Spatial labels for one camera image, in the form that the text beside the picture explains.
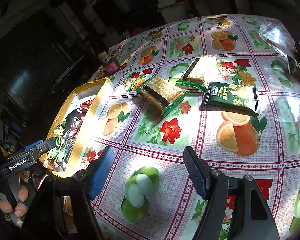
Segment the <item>silver foil snack bag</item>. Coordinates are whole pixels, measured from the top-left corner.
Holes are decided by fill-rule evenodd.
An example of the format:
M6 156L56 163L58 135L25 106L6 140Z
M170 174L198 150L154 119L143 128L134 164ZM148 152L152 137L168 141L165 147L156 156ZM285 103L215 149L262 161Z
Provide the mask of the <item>silver foil snack bag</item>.
M70 112L65 119L62 143L59 149L58 161L64 166L68 163L70 153L75 143L75 135L79 129L82 112L79 107Z

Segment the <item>red snack packet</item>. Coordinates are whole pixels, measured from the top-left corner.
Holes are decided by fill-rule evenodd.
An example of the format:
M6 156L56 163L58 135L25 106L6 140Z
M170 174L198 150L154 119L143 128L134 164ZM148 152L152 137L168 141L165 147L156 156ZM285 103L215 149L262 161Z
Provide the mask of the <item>red snack packet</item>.
M81 112L82 112L82 116L86 115L86 113L88 112L88 110L89 110L92 103L93 103L93 99L87 100L86 102L80 104L80 109L81 109Z

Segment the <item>dark green biscuit packet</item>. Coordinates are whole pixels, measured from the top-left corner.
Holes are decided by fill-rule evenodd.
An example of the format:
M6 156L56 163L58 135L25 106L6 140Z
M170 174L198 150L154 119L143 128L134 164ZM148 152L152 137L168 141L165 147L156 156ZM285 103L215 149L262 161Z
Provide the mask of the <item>dark green biscuit packet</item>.
M259 100L256 86L210 82L203 104L220 107L223 111L249 116L259 116Z

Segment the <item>green-edged clear cracker pack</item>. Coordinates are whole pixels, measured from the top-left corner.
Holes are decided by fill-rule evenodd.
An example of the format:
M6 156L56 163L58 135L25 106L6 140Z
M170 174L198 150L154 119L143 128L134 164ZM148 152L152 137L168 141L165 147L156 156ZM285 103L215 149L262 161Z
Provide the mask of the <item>green-edged clear cracker pack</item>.
M188 96L189 92L167 82L162 77L154 74L143 82L137 89L149 102L161 110L161 116L166 117Z

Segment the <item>yellow cardboard box tray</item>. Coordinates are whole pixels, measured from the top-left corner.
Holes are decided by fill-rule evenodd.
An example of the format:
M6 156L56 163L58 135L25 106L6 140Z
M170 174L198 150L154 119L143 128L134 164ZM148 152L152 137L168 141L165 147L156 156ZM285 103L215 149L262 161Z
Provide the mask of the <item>yellow cardboard box tray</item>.
M69 177L99 158L102 151L91 138L104 130L106 121L100 116L113 88L110 78L104 77L75 88L66 98L47 135L57 146L40 157L52 174Z

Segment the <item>floral fruit-print tablecloth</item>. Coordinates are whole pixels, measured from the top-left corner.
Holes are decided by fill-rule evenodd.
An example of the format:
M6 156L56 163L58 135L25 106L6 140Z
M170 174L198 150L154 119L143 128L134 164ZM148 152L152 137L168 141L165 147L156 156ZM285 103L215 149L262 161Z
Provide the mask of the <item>floral fruit-print tablecloth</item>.
M183 149L213 168L258 183L281 239L287 239L300 191L300 81L288 61L259 35L265 19L215 15L167 24L110 48L121 68L101 112L98 150L111 146L115 160L93 211L108 239L190 239L206 202L196 194L183 162ZM136 89L152 75L171 84L200 55L217 57L214 81L256 86L261 114L236 127L238 151L217 143L226 118L203 105L192 90L166 117Z

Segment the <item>dark jar with pink label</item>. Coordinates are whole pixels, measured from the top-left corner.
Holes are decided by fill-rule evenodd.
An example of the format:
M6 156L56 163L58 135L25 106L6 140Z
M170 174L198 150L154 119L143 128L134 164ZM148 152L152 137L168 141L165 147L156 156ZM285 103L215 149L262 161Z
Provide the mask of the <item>dark jar with pink label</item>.
M104 72L107 75L113 75L121 68L115 57L108 55L105 51L98 55L98 59L101 61Z

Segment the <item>clear plastic bag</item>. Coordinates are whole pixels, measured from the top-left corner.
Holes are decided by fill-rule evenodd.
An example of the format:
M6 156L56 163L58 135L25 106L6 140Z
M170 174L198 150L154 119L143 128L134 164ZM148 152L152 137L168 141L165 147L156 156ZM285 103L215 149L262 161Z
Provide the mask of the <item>clear plastic bag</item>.
M259 35L281 55L295 58L296 42L280 21L267 18L262 20Z

